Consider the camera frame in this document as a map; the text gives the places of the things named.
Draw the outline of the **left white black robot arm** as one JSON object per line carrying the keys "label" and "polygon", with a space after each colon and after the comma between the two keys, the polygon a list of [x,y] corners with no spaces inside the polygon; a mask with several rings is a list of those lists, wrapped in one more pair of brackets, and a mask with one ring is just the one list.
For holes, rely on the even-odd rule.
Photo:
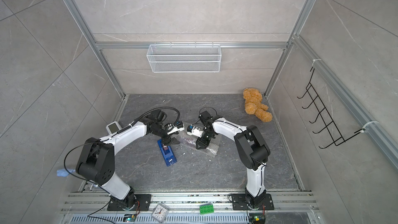
{"label": "left white black robot arm", "polygon": [[125,201],[134,197],[134,189],[116,173],[115,156],[135,140],[147,134],[161,138],[164,145],[178,144],[172,137],[183,128],[180,111],[163,106],[151,109],[126,127],[100,139],[89,138],[84,144],[72,148],[67,154],[82,148],[76,164],[78,179],[89,181],[106,191],[112,199]]}

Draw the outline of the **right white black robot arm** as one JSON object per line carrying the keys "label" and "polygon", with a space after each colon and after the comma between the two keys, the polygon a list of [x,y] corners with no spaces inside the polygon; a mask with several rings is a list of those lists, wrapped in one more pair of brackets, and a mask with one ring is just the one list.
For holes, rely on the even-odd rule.
{"label": "right white black robot arm", "polygon": [[234,210],[244,209],[247,204],[251,209],[274,210],[274,203],[265,189],[265,166],[271,154],[270,148],[255,125],[248,127],[227,121],[221,116],[211,116],[204,111],[199,114],[199,121],[204,128],[197,134],[196,149],[206,149],[210,141],[221,134],[235,142],[239,158],[247,168],[245,194],[231,195],[235,202]]}

